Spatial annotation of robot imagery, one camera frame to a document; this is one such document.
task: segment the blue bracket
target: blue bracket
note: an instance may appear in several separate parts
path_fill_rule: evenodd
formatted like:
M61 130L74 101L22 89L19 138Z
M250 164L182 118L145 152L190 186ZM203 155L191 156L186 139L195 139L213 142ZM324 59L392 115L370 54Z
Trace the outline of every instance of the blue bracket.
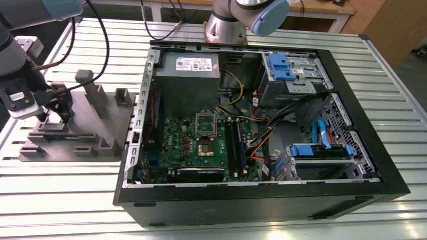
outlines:
M285 54L270 54L269 58L274 80L296 82L298 78L293 72L293 64L289 61L287 56Z
M329 141L328 125L326 125L326 122L324 120L314 121L314 124L313 124L313 143L314 144L320 143L320 140L318 140L318 125L321 126L322 142L324 142L324 144L326 146L326 149L332 149L333 146L332 146L330 141Z
M312 145L294 145L290 150L293 157L316 155Z
M356 156L356 151L353 146L348 145L346 149L348 149L349 156L353 158Z

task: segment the floor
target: floor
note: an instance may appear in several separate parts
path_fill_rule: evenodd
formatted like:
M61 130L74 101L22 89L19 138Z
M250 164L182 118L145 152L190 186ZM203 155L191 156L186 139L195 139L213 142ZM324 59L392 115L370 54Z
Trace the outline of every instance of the floor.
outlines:
M143 20L142 10L135 6L113 6L97 4L97 9L103 18L119 19L119 20ZM173 9L165 8L162 10L163 21L170 23L178 23L179 18ZM209 21L211 13L201 10L186 10L186 19L191 24L203 24ZM147 20L153 21L153 15L150 9L146 10ZM85 18L95 18L95 15L89 9L85 8L82 15ZM41 26L30 27L27 29L17 30L13 32L15 36L38 36L45 44L45 51L41 57L35 60L38 65L43 65L46 59L50 56L51 50L63 34L67 22L54 22ZM418 58L416 53L412 53L405 59L402 65L396 69L404 83L413 92L417 100L425 109L427 109L427 58ZM0 130L9 119L9 113L0 106Z

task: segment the aluminum table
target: aluminum table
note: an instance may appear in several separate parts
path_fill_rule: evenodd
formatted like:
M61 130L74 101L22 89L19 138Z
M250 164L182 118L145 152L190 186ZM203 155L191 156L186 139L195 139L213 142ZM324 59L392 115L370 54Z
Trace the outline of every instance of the aluminum table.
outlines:
M138 93L150 48L139 21L106 20L111 61L98 83L106 91ZM151 23L161 37L173 23ZM202 25L186 25L170 40L202 42ZM79 69L99 73L106 43L97 19L83 19L71 56L46 71L50 83L75 86ZM71 25L47 63L69 49ZM427 114L370 41L357 35L281 30L249 33L251 45L330 50L400 168L412 194L336 220L142 228L113 205L121 163L31 163L18 160L37 119L11 120L0 134L0 238L87 239L420 239L427 237Z

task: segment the wooden desk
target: wooden desk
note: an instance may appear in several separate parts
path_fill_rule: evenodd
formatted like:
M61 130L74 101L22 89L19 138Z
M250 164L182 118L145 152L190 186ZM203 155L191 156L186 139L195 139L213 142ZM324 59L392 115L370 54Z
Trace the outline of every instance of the wooden desk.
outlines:
M348 2L344 7L337 6L333 2L321 0L304 0L305 1L305 18L313 19L330 19L334 20L334 24L329 30L333 34L340 34L349 21L352 15L357 13L356 8ZM94 0L97 4L114 4L114 5L129 5L141 6L141 0ZM185 9L213 11L214 0L181 0ZM170 0L145 0L145 5L151 8L153 20L155 22L163 22L162 9L173 8ZM302 4L297 3L291 5L290 17L300 17L302 13Z

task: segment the black cable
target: black cable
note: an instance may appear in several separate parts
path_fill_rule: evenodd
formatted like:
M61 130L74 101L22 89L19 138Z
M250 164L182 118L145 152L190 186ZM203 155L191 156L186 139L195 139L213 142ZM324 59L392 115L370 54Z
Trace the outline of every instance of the black cable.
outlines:
M147 18L146 18L146 10L145 10L145 0L141 0L141 7L142 7L142 18L143 18L143 21L145 21L145 25L146 25L146 29L147 29L147 33L150 35L150 37L157 40L157 41L163 41L165 39L167 39L173 33L175 33L175 31L179 29L181 25L183 24L183 19L182 19L182 16L179 15L179 12L178 12L178 9L175 8L175 5L173 3L171 0L169 0L173 4L173 7L175 9L175 12L177 12L177 15L179 17L179 23L178 23L178 26L175 26L175 28L173 29L173 31L162 38L157 38L153 33L150 32L150 29L149 29L149 24L147 24Z
M199 13L199 10L197 10L197 11L194 12L193 16L191 16L190 19L186 21L186 23L190 23L190 22L194 20L194 18L195 18L195 16L197 16L198 13Z
M179 7L182 9L182 14L183 14L183 23L187 23L187 16L186 16L186 10L183 8L183 4L182 4L182 1L178 0L178 4L179 4Z
M293 113L305 105L305 103L308 103L308 102L310 102L312 100L316 100L316 99L324 99L324 98L326 98L329 95L330 95L329 92L322 92L322 93L318 93L317 95L305 96L305 97L304 97L302 99L300 99L296 103L293 103L291 105L286 106L286 107L274 115L274 117L271 118L271 120L270 120L269 123L267 123L265 133L253 140L253 143L257 143L261 139L263 139L263 138L270 134L270 132L271 132L271 131L274 130L274 128L277 127L278 122L279 122L286 116L289 116L290 114L293 114Z
M77 19L73 17L70 21L73 22L71 43L70 43L70 48L69 48L69 51L67 51L65 57L58 62L59 64L65 63L67 58L70 57L70 54L73 53L73 50L75 47L75 42L77 42Z
M103 65L103 68L101 70L99 75L91 81L89 81L89 82L86 82L86 83L83 83L83 84L81 84L78 86L74 86L74 87L66 89L65 91L61 91L57 95L62 95L65 93L70 93L73 90L77 90L77 89L87 86L87 85L93 84L105 75L106 69L107 69L107 66L109 66L109 62L110 62L111 46L110 46L110 38L109 38L109 34L107 34L107 29L106 29L106 25L105 25L105 22L103 22L103 18L101 16L101 13L97 10L91 0L86 0L86 2L87 2L87 5L90 6L90 8L94 11L94 14L95 14L95 16L98 18L98 21L99 21L99 24L101 24L101 28L102 28L102 31L103 31L103 34L105 34L105 37L106 37L106 45L107 45L106 62L105 62L105 65Z
M266 141L265 146L262 147L262 153L265 156L265 165L270 169L269 175L267 174L262 175L262 178L263 178L262 180L263 180L263 182L270 182L271 176L273 176L273 171L274 171L273 170L273 161L271 161L271 157L270 157L270 140Z
M305 1L304 0L300 0L301 1L301 13L300 13L300 17L301 18L305 18L305 15L306 15L306 4L305 4Z
M234 96L230 96L230 102L234 102ZM234 104L234 105L231 105L235 109L237 109L237 111L239 112L239 114L242 115L242 116L246 116L245 115L245 113L242 112L242 110L241 110L241 108L237 106L237 104Z
M54 62L51 64L47 64L47 65L43 65L43 66L38 66L35 67L33 70L34 71L43 71L43 70L47 70L47 69L51 69L54 67L58 67L61 64L63 64L67 60L67 58L70 57L71 53L73 53L73 50L74 50L74 47L75 47L75 42L77 42L77 19L73 17L70 18L70 22L73 23L73 33L71 33L71 43L70 43L70 48L69 48L69 51L65 55L65 57L62 58L62 60L59 60L58 62Z

